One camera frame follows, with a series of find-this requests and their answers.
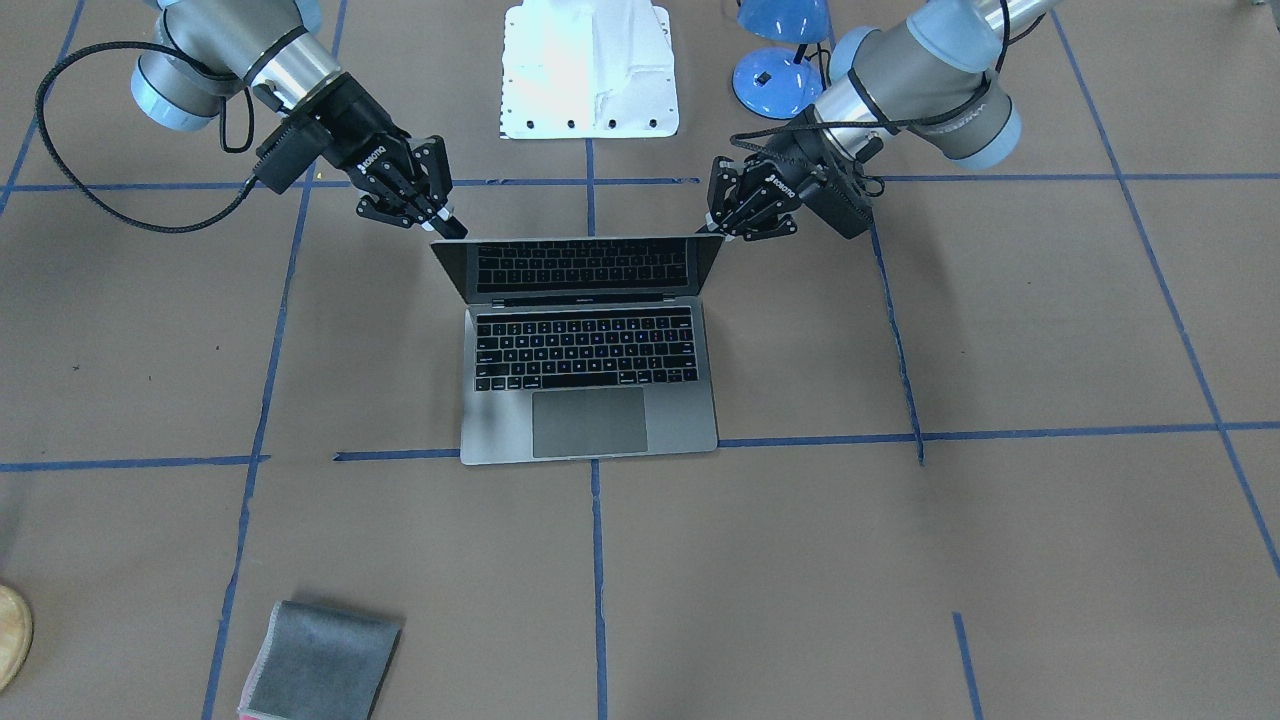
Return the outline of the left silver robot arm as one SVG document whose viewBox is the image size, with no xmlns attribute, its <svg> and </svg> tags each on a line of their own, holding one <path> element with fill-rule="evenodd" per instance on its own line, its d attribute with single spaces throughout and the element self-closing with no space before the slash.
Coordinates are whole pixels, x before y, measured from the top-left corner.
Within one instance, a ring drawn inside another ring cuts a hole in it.
<svg viewBox="0 0 1280 720">
<path fill-rule="evenodd" d="M 792 234 L 801 209 L 851 240 L 873 222 L 882 182 L 867 163 L 901 135 L 956 165 L 1001 163 L 1021 117 L 1001 87 L 1009 47 L 1052 10 L 1051 1 L 928 1 L 899 24 L 859 27 L 835 46 L 829 85 L 795 118 L 735 135 L 741 161 L 717 158 L 707 233 L 746 241 Z"/>
</svg>

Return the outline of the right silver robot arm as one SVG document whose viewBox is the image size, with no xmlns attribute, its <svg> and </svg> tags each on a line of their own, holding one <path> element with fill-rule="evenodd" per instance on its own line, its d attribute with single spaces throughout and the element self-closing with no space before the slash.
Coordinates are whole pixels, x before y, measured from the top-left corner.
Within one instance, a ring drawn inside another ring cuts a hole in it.
<svg viewBox="0 0 1280 720">
<path fill-rule="evenodd" d="M 160 1 L 157 12 L 155 49 L 131 79 L 146 115 L 191 132 L 248 91 L 282 119 L 256 151 L 253 176 L 265 187 L 288 190 L 321 158 L 360 190 L 360 217 L 466 236 L 448 199 L 443 138 L 415 140 L 339 64 L 317 37 L 319 3 Z"/>
</svg>

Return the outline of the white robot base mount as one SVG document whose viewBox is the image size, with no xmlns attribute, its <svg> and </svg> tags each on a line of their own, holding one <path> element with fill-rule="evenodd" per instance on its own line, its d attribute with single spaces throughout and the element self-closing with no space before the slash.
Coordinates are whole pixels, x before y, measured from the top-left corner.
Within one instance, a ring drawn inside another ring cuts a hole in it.
<svg viewBox="0 0 1280 720">
<path fill-rule="evenodd" d="M 680 126 L 669 13 L 650 1 L 522 1 L 506 12 L 499 135 L 664 138 Z"/>
</svg>

